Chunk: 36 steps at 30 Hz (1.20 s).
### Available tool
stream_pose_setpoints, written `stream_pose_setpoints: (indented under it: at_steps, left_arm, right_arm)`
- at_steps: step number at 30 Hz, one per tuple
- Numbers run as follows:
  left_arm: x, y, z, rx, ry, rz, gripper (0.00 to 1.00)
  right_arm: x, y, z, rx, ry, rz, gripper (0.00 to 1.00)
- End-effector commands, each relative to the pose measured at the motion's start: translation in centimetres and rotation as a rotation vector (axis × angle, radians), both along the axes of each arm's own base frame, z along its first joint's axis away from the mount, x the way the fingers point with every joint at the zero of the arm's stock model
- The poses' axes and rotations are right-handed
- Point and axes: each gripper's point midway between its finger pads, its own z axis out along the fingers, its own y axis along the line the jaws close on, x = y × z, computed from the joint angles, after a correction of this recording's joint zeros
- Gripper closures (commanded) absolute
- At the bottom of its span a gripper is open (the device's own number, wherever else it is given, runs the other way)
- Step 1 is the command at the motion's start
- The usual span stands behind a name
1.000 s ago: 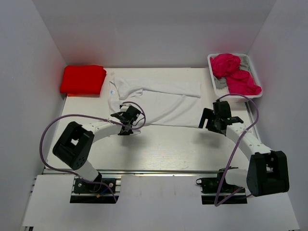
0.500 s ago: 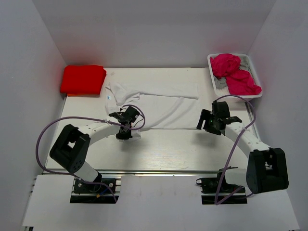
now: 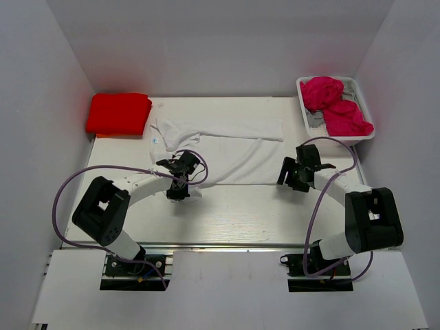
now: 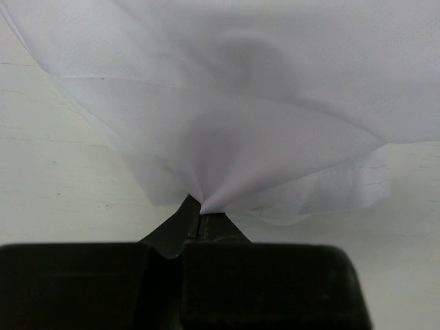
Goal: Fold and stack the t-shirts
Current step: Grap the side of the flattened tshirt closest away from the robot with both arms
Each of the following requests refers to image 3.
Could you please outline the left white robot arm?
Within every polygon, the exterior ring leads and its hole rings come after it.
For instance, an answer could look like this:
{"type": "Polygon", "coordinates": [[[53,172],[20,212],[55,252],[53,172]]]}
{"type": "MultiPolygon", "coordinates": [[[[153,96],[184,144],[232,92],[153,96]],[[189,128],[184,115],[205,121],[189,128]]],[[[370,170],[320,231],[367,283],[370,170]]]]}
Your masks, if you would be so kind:
{"type": "Polygon", "coordinates": [[[190,181],[199,166],[207,172],[203,158],[194,151],[184,150],[179,156],[162,159],[155,168],[120,180],[98,176],[92,180],[75,211],[72,222],[107,252],[122,259],[123,268],[130,274],[139,274],[145,266],[145,250],[124,230],[128,209],[137,202],[164,193],[171,201],[190,198],[190,181]]]}

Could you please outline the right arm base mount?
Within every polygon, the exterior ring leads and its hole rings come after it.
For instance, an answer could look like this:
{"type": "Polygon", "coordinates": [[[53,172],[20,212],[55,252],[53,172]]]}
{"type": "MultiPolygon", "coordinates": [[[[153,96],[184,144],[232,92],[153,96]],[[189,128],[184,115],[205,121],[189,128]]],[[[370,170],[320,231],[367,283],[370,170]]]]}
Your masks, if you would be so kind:
{"type": "Polygon", "coordinates": [[[318,242],[310,245],[306,262],[303,253],[284,254],[279,258],[280,264],[287,268],[287,284],[291,293],[318,292],[352,292],[351,269],[348,261],[338,263],[335,267],[313,276],[325,268],[337,263],[340,259],[325,260],[318,242]]]}

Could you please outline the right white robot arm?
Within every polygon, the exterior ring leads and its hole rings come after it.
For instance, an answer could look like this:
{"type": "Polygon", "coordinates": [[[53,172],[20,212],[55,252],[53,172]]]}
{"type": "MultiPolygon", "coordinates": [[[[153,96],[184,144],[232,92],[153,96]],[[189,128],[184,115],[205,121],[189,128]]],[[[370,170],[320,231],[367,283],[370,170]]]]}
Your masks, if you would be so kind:
{"type": "Polygon", "coordinates": [[[397,205],[388,188],[357,184],[333,164],[324,164],[316,145],[302,144],[296,158],[286,157],[279,185],[307,193],[319,191],[307,228],[302,267],[307,276],[326,274],[354,254],[399,247],[404,242],[397,205]],[[311,242],[320,203],[329,196],[344,207],[344,230],[311,242]]]}

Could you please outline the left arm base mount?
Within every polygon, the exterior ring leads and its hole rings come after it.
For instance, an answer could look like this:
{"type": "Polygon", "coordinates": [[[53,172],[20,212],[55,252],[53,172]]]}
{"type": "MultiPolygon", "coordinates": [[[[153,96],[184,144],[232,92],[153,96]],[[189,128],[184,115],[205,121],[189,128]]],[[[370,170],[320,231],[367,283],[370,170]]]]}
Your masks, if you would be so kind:
{"type": "MultiPolygon", "coordinates": [[[[146,260],[159,270],[164,282],[171,281],[173,254],[153,252],[147,254],[146,260]]],[[[129,264],[119,261],[115,256],[106,255],[100,291],[112,292],[163,292],[166,288],[157,272],[150,265],[129,264]]]]}

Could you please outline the white t shirt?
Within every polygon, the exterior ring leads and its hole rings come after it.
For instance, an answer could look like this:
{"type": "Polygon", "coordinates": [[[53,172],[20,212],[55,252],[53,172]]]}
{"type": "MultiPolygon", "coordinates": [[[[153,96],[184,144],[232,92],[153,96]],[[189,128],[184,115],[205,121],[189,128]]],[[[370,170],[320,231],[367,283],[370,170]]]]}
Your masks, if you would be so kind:
{"type": "Polygon", "coordinates": [[[274,185],[285,157],[283,121],[172,120],[151,125],[152,162],[169,159],[178,151],[194,151],[206,161],[208,177],[189,192],[218,185],[274,185]]]}

